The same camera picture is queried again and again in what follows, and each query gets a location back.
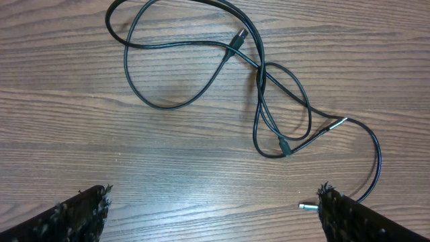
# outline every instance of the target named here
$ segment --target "brown wood grain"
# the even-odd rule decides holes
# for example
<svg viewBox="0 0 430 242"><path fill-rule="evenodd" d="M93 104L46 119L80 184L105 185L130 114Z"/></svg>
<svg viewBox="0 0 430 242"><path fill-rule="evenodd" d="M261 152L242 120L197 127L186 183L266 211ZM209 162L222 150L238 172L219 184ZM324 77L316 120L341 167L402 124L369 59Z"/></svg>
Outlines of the brown wood grain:
<svg viewBox="0 0 430 242"><path fill-rule="evenodd" d="M115 12L121 36L142 3ZM430 237L430 2L232 3L259 29L267 61L293 71L313 106L361 120L380 139L382 175L364 204ZM149 108L129 88L124 47L105 28L109 4L0 2L0 231L78 190L113 184L103 241L324 241L317 215L297 203L315 200L326 181L358 198L374 171L370 137L346 124L293 157L259 156L255 70L238 58L191 106ZM133 39L228 43L241 27L213 7L166 0ZM251 38L241 50L256 60ZM207 46L130 50L130 72L151 101L183 102L223 55ZM301 106L273 85L266 100L283 132L305 131ZM314 119L313 130L326 122ZM278 153L260 127L261 146Z"/></svg>

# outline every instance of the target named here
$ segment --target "cable strain relief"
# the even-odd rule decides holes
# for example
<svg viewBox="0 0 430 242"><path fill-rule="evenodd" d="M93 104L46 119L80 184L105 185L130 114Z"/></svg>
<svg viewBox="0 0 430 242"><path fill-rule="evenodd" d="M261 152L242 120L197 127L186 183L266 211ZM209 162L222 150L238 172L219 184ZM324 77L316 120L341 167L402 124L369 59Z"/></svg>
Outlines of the cable strain relief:
<svg viewBox="0 0 430 242"><path fill-rule="evenodd" d="M287 141L285 139L283 139L282 137L278 137L279 139L279 147L281 147L282 153L285 156L290 156L293 154L290 145L287 143Z"/></svg>

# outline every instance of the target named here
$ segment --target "cord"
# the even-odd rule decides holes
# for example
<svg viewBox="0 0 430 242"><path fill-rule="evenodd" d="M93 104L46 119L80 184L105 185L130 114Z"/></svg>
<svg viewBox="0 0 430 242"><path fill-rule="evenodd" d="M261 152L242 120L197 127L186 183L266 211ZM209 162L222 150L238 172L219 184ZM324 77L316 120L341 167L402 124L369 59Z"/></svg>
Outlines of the cord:
<svg viewBox="0 0 430 242"><path fill-rule="evenodd" d="M257 28L254 26L253 22L248 18L248 16L243 13L238 7L234 6L232 3L229 3L226 0L190 0L190 1L195 1L198 3L204 3L204 4L208 4L220 9L223 9L229 13L231 13L232 15L234 15L235 17L237 17L239 20L241 20L243 22L243 24L245 25L246 29L242 29L232 40L232 42L230 44L224 44L221 42L216 42L216 41L182 41L182 42L172 42L172 43L166 43L166 44L152 44L152 45L147 45L147 44L135 44L135 43L131 43L131 37L133 34L133 31L140 19L140 17L143 15L143 13L155 2L160 1L160 0L149 0L148 2L146 2L142 8L140 9L140 11L138 12L138 14L136 15L136 17L134 18L131 26L130 26L130 30L128 32L127 35L127 39L124 40L121 37L119 37L114 30L112 29L112 25L110 23L110 18L113 14L113 12L115 11L115 9L121 5L123 2L125 2L127 0L115 0L108 8L108 10L106 11L106 16L105 16L105 24L106 24L106 28L109 31L109 33L112 35L112 37L114 37L118 42L120 42L121 44L123 44L125 46L124 49L124 70L125 70L125 74L126 74L126 78L128 81L128 84L130 85L130 87L132 88L133 92L148 106L158 109L158 110L176 110L179 108L183 108L186 107L190 104L192 104L194 101L196 101L200 96L203 95L203 93L205 93L208 88L211 86L211 84L214 82L214 80L216 79L216 77L218 76L218 74L220 73L221 69L223 68L223 66L227 63L227 61L229 60L229 58L231 58L234 55L238 55L241 58L243 58L245 61L247 61L251 66L255 67L257 69L257 76L256 76L256 86L257 86L257 93L258 93L258 103L257 103L257 109L255 111L255 118L254 118L254 126L253 126L253 142L254 142L254 146L255 149L257 150L257 152L267 158L270 159L279 159L279 158L284 158L287 157L289 155L292 155L298 151L300 151L301 149L303 149L304 147L308 146L311 142L313 142L314 140L316 140L318 137L322 136L323 134L325 134L326 132L338 127L339 125L343 124L344 122L348 121L348 122L352 122L360 127L362 127L364 130L366 130L369 135L371 136L373 142L374 142L374 146L375 146L375 150L376 150L376 159L377 159L377 165L376 165L376 172L375 172L375 176L373 178L372 183L370 184L370 187L365 191L365 193L357 200L357 202L362 202L364 199L366 199L369 194L372 192L372 190L375 188L376 183L379 180L380 177L380 173L381 173L381 168L382 168L382 153L381 153L381 148L380 148L380 144L378 142L378 139L376 138L376 135L373 133L372 130L370 130L365 124L361 123L360 121L354 120L352 118L345 118L345 117L340 117L340 116L334 116L334 115L330 115L330 114L326 114L320 110L317 110L316 108L313 108L308 100L308 96L306 95L306 92L302 86L302 84L300 83L300 81L298 80L298 78L291 72L289 71L287 68L276 64L276 63L267 63L265 62L265 51L264 51L264 47L263 47L263 41L261 39L261 36L257 30ZM250 33L250 35L253 37L255 46L257 48L257 52L259 54L259 60L260 60L260 65L258 65L256 62L254 62L253 60L251 60L249 57L247 57L246 55L244 55L241 51L239 51L239 48L242 46L245 38L248 35L248 32ZM138 48L138 49L144 49L144 50L150 50L150 49L160 49L160 48L170 48L170 47L175 47L175 46L187 46L187 45L206 45L206 46L219 46L219 47L223 47L226 49L226 54L224 56L224 58L222 59L220 65L218 66L218 68L216 69L215 73L213 74L213 76L210 78L209 82L205 85L205 87L193 98L191 98L189 101L186 101L182 104L176 105L176 106L171 106L171 107L165 107L165 106L158 106L152 102L150 102L149 100L147 100L145 97L143 97L143 95L137 90L137 88L134 86L131 77L130 77L130 73L128 71L128 48L132 47L132 48ZM282 71L284 71L285 73L287 73L297 84L297 86L300 89L300 92L303 95L304 101L302 101L299 97L297 97L296 95L294 95L291 91L289 91L288 89L286 89L281 83L279 83L273 76L271 76L267 71L266 71L266 66L273 66L276 68L281 69ZM267 83L267 78L273 82L275 85L277 85L282 91L284 91L286 94L288 94L292 99L294 99L296 102L298 102L299 104L301 104L302 106L304 106L307 111L308 111L308 128L305 134L303 134L300 137L290 137L290 136L286 136L284 134L281 133L281 131L279 130L279 128L277 127L275 120L273 119L273 116L271 115L271 112L269 110L269 108L267 107L265 98L264 98L264 94L265 94L265 86ZM312 129L312 112L321 115L325 118L329 118L329 119L335 119L336 121L334 121L332 124L328 125L327 127L323 128L322 130L320 130L319 132L317 132L316 134L312 135L310 138L306 139L309 134L310 131ZM258 145L258 141L257 141L257 130L258 130L258 124L259 124L259 117L262 117L264 123L267 125L267 127L278 136L279 139L279 146L282 150L282 154L279 155L270 155L270 154L266 154L264 153ZM291 140L291 141L299 141L299 140L304 140L306 139L301 145L299 145L298 147L291 149L287 140Z"/></svg>

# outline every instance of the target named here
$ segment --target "tangled black cable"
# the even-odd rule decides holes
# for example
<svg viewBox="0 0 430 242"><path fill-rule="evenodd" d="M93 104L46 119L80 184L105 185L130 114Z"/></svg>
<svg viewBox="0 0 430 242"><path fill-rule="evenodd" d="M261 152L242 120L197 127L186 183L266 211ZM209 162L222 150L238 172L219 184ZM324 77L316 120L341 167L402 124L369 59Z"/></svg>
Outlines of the tangled black cable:
<svg viewBox="0 0 430 242"><path fill-rule="evenodd" d="M109 9L106 12L106 17L105 17L105 23L106 23L106 27L107 30L109 30L109 33L120 43L122 43L125 46L124 49L124 69L125 69L125 73L126 73L126 78L128 83L130 84L133 92L144 102L146 103L148 106L152 107L152 108L156 108L158 110L176 110L179 108L183 108L187 105L190 105L191 103L193 103L194 101L196 101L201 95L203 95L203 93L209 88L209 86L211 86L211 84L214 82L215 78L218 76L219 72L221 71L221 69L223 68L223 66L226 64L226 62L229 60L230 57L232 57L233 55L237 54L240 57L242 57L245 61L247 61L250 65L252 65L253 67L255 67L257 69L257 77L256 77L256 83L257 83L257 91L258 91L258 104L257 104L257 110L255 112L255 119L254 119L254 127L253 127L253 142L254 142L254 146L257 149L258 153L260 153L261 155L263 155L264 157L267 158L271 158L271 159L277 159L277 158L282 158L282 157L286 157L288 155L292 155L296 152L298 152L299 150L303 149L304 147L306 147L307 145L309 145L311 142L313 142L314 140L316 140L318 137L320 137L321 135L323 135L324 133L338 127L339 125L341 125L342 123L344 123L345 121L349 121L352 122L354 124L357 124L358 126L364 128L369 135L371 136L371 138L373 139L374 145L375 145L375 149L376 149L376 159L377 159L377 165L376 165L376 173L374 176L374 179L372 181L372 183L370 184L370 187L365 191L364 195L361 196L357 202L362 202L365 198L367 198L367 196L369 196L369 194L372 192L372 190L375 188L376 183L378 182L380 173L381 173L381 166L382 166L382 154L381 154L381 148L378 142L378 139L376 138L376 135L372 132L372 130L370 130L366 125L364 125L363 123L354 120L352 118L344 118L344 117L340 117L340 116L334 116L334 115L330 115L330 114L326 114L320 110L317 110L316 108L313 108L308 100L308 97L306 95L306 92L304 91L304 88L302 86L302 84L299 82L299 80L297 79L297 77L291 72L289 71L287 68L276 64L276 63L266 63L265 62L265 53L264 53L264 47L263 47L263 41L260 37L260 34L257 30L257 28L254 26L253 22L248 18L248 16L243 13L238 7L234 6L232 3L229 3L228 1L225 0L215 0L215 1L211 1L211 0L190 0L190 1L195 1L195 2L199 2L199 3L205 3L208 5L212 5L214 7L218 7L220 9L223 9L231 14L233 14L235 17L237 17L239 20L241 20L244 25L246 26L246 28L248 29L249 33L252 35L254 42L255 42L255 46L257 47L257 51L259 54L259 58L260 58L260 65L258 65L256 62L254 62L253 60L251 60L249 57L247 57L246 55L244 55L242 52L239 51L239 48L241 47L241 45L243 44L244 39L247 37L248 32L243 29L241 30L232 40L232 42L230 44L224 44L221 42L215 42L215 41L183 41L183 42L173 42L173 43L168 43L168 44L153 44L153 45L146 45L146 44L135 44L135 43L131 43L131 37L133 34L133 31L140 19L140 17L142 16L142 14L155 2L160 1L160 0L150 0L148 1L138 12L137 16L134 18L131 26L130 26L130 30L128 32L128 36L127 39L124 40L121 37L119 37L114 30L112 29L111 23L110 23L110 18L113 14L113 12L115 11L115 9L122 4L123 2L125 2L127 0L115 0L110 6ZM220 46L226 49L226 55L224 56L224 58L222 59L222 62L220 63L219 67L217 68L217 70L215 71L214 75L212 76L212 78L209 80L209 82L206 84L206 86L193 98L191 98L189 101L179 104L177 106L172 106L172 107L163 107L163 106L158 106L156 104L153 104L152 102L148 101L145 97L142 96L142 94L140 94L140 92L137 90L137 88L134 86L129 71L128 71L128 48L132 47L132 48L138 48L138 49L159 49L159 48L169 48L169 47L174 47L174 46L186 46L186 45L192 45L192 44L198 44L198 45L208 45L208 46ZM272 77L267 71L266 71L266 66L274 66L277 67L281 70L283 70L284 72L286 72L291 78L293 78L293 80L295 80L295 82L297 83L297 85L300 88L300 91L302 92L302 95L304 97L304 101L302 101L299 97L295 96L291 91L289 91L288 89L286 89L281 83L279 83L274 77ZM308 129L306 131L306 133L298 138L294 138L294 137L289 137L286 136L284 134L282 134L279 130L279 128L276 126L275 120L273 119L269 108L267 107L266 101L264 99L264 93L265 93L265 86L266 86L266 81L267 78L269 78L270 81L272 81L275 85L277 85L282 91L284 91L286 94L288 94L291 98L293 98L294 100L296 100L299 104L303 105L304 107L306 107L306 109L308 110ZM311 136L310 138L306 139L301 145L299 145L298 147L296 147L295 149L290 148L289 144L287 143L287 140L294 140L294 141L298 141L298 140L304 140L305 138L307 138L310 134L310 131L312 129L312 112L319 114L325 118L330 118L330 119L336 119L337 121L335 121L334 123L328 125L327 127L323 128L322 130L320 130L319 132L317 132L316 134L314 134L313 136ZM278 138L279 138L279 146L281 147L282 150L282 154L280 155L268 155L266 153L264 153L258 145L257 142L257 130L258 130L258 123L259 123L259 117L262 117L264 123L266 123L267 127L269 127L269 129L274 132Z"/></svg>

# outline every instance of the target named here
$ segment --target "wooden table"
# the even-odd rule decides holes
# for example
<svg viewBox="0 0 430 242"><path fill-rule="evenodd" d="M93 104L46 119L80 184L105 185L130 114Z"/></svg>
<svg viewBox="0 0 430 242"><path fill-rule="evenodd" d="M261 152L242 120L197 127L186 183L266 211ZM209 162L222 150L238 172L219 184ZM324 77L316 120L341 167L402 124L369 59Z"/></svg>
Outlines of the wooden table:
<svg viewBox="0 0 430 242"><path fill-rule="evenodd" d="M259 29L267 61L292 70L312 105L361 120L380 139L382 176L364 204L430 237L430 2L232 2ZM236 57L191 106L149 108L128 86L124 47L105 28L110 3L0 3L0 230L113 184L102 241L324 241L317 215L297 204L316 200L326 181L352 198L364 192L374 172L366 132L345 124L293 157L263 158L251 139L255 70ZM115 12L122 36L141 5ZM207 5L160 1L134 41L228 43L241 27ZM251 38L241 50L257 60ZM150 100L182 102L223 55L209 46L130 50L130 72ZM302 106L272 84L266 98L283 132L305 131ZM313 130L327 123L314 119ZM264 125L259 142L279 152Z"/></svg>

